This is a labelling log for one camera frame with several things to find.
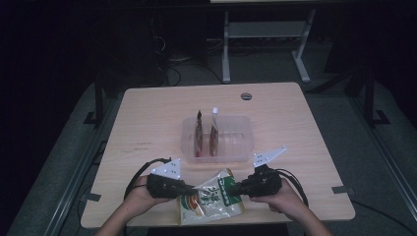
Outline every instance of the hand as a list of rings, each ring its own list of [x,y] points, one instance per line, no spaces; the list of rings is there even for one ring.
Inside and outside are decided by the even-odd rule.
[[[134,187],[120,206],[122,209],[126,210],[129,218],[141,215],[155,205],[170,201],[170,199],[154,199],[148,192],[147,187],[144,186],[147,183],[147,180],[148,176],[139,177],[135,182],[135,186],[143,187]]]
[[[250,198],[252,202],[266,203],[271,211],[283,212],[291,220],[298,220],[298,216],[307,208],[286,179],[281,179],[282,187],[278,193],[271,196]]]
[[[153,206],[170,199],[154,199],[146,187],[148,176],[139,177],[125,201],[110,215],[95,235],[119,235],[123,227],[135,216],[141,215]]]
[[[283,212],[291,220],[299,222],[309,236],[332,235],[316,215],[304,205],[286,179],[281,179],[282,187],[271,196],[250,198],[252,202],[269,204],[272,211]]]

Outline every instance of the finger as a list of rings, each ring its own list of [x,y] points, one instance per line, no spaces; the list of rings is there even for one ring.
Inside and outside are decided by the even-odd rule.
[[[268,204],[270,202],[268,197],[252,197],[249,198],[250,201],[255,202],[255,203],[266,203]]]
[[[282,213],[281,210],[279,210],[278,208],[274,207],[273,205],[269,205],[269,209],[272,212],[278,212],[278,213]]]

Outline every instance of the black cable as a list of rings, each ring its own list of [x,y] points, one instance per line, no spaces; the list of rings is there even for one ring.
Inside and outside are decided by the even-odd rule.
[[[177,74],[178,74],[178,79],[177,79],[177,82],[176,82],[174,85],[172,85],[172,84],[169,82],[169,77],[168,77],[168,75],[166,75],[166,72],[165,72],[165,77],[166,77],[166,81],[168,82],[168,85],[169,85],[169,86],[171,86],[171,87],[176,87],[176,86],[178,86],[178,84],[180,84],[180,82],[181,82],[181,73],[180,73],[178,70],[176,70],[176,69],[174,69],[174,68],[172,68],[172,67],[168,67],[168,68],[166,68],[166,70],[172,70],[172,71],[174,71],[175,73],[177,73]]]
[[[169,157],[169,159],[164,159],[164,158],[159,158],[159,159],[155,159],[152,160],[150,162],[147,162],[144,166],[142,166],[141,169],[138,170],[138,172],[136,172],[136,174],[133,176],[132,180],[130,181],[128,187],[126,187],[126,191],[125,191],[125,196],[123,197],[123,200],[126,199],[126,197],[129,195],[129,193],[137,187],[143,187],[145,185],[138,185],[135,186],[136,181],[138,180],[138,178],[144,173],[144,171],[146,169],[148,169],[148,167],[150,167],[152,164],[156,163],[156,162],[162,162],[164,164],[168,163],[169,161],[171,161],[171,157]],[[125,227],[123,227],[123,235],[127,236],[128,235],[128,227],[125,225]]]
[[[223,82],[223,80],[215,73],[215,71],[214,70],[212,70],[211,68],[209,68],[208,66],[205,66],[205,65],[202,65],[202,64],[198,64],[198,63],[185,63],[185,64],[177,64],[177,65],[175,65],[176,67],[177,66],[200,66],[200,67],[203,67],[203,68],[205,68],[205,69],[207,69],[208,71],[210,71],[213,75],[215,75],[215,77],[217,78],[217,80],[221,83],[221,84],[223,84],[223,85],[225,85],[225,83]]]
[[[381,215],[385,216],[386,218],[388,218],[388,219],[392,220],[393,222],[395,222],[395,223],[397,223],[398,225],[400,225],[401,227],[403,227],[403,228],[404,228],[405,230],[407,230],[407,231],[408,231],[411,235],[417,236],[417,233],[415,233],[415,232],[414,232],[411,228],[409,228],[407,225],[405,225],[404,223],[402,223],[402,222],[401,222],[401,221],[399,221],[398,219],[396,219],[396,218],[394,218],[394,217],[390,216],[389,214],[387,214],[387,213],[385,213],[385,212],[382,212],[381,210],[378,210],[378,209],[373,208],[373,207],[371,207],[371,206],[367,206],[367,205],[364,205],[364,204],[362,204],[362,203],[356,202],[356,201],[354,201],[354,200],[351,200],[351,202],[352,202],[352,204],[358,205],[358,206],[360,206],[360,207],[367,208],[367,209],[369,209],[369,210],[372,210],[372,211],[374,211],[374,212],[376,212],[376,213],[379,213],[379,214],[381,214]]]
[[[284,170],[284,169],[276,169],[275,171],[277,171],[279,173],[279,175],[284,176],[285,178],[287,178],[295,187],[295,189],[298,191],[298,193],[301,196],[301,199],[303,200],[303,203],[308,207],[309,206],[309,200],[307,199],[306,193],[304,193],[303,187],[301,186],[300,182],[298,181],[298,179],[295,177],[295,175],[293,175],[291,172],[289,172],[288,170]]]

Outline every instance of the cable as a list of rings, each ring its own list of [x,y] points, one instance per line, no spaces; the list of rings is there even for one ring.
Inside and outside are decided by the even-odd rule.
[[[205,69],[207,69],[208,71],[210,71],[216,78],[217,78],[217,80],[222,84],[222,85],[225,85],[225,83],[223,82],[223,80],[215,73],[215,71],[214,70],[212,70],[211,68],[209,68],[208,66],[205,66],[205,65],[201,65],[201,64],[198,64],[198,63],[187,63],[187,64],[178,64],[178,65],[175,65],[175,66],[200,66],[200,67],[203,67],[203,68],[205,68]]]
[[[165,77],[166,77],[166,81],[168,82],[168,84],[169,84],[171,87],[176,87],[176,86],[178,86],[178,84],[180,84],[180,82],[181,82],[181,73],[180,73],[178,70],[176,70],[176,69],[174,69],[174,68],[172,68],[172,67],[168,67],[168,68],[166,68],[166,70],[172,70],[172,71],[174,71],[174,72],[176,72],[176,73],[178,74],[178,79],[177,79],[177,82],[176,82],[174,85],[172,85],[172,84],[169,82],[169,77],[168,77],[168,75],[166,75],[166,71],[165,71]]]
[[[408,231],[411,235],[417,236],[417,233],[415,233],[415,232],[414,232],[411,228],[409,228],[407,225],[405,225],[404,223],[402,223],[402,222],[401,222],[401,221],[399,221],[398,219],[396,219],[396,218],[394,218],[394,217],[390,216],[389,214],[387,214],[387,213],[385,213],[385,212],[382,212],[382,211],[380,211],[380,210],[378,210],[378,209],[376,209],[376,208],[373,208],[373,207],[371,207],[371,206],[367,206],[367,205],[364,205],[364,204],[362,204],[362,203],[356,202],[356,201],[354,201],[354,200],[351,200],[351,202],[352,202],[352,204],[355,204],[355,205],[358,205],[358,206],[360,206],[360,207],[364,207],[364,208],[370,209],[370,210],[372,210],[372,211],[374,211],[374,212],[376,212],[376,213],[379,213],[379,214],[381,214],[381,215],[385,216],[386,218],[388,218],[388,219],[392,220],[393,222],[397,223],[397,224],[398,224],[398,225],[400,225],[402,228],[404,228],[405,230],[407,230],[407,231]]]

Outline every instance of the plastic bag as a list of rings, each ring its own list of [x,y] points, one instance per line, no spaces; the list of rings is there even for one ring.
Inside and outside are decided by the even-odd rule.
[[[180,225],[200,224],[241,214],[245,207],[242,199],[228,196],[226,190],[235,180],[230,169],[223,169],[204,184],[196,186],[194,196],[178,198]]]

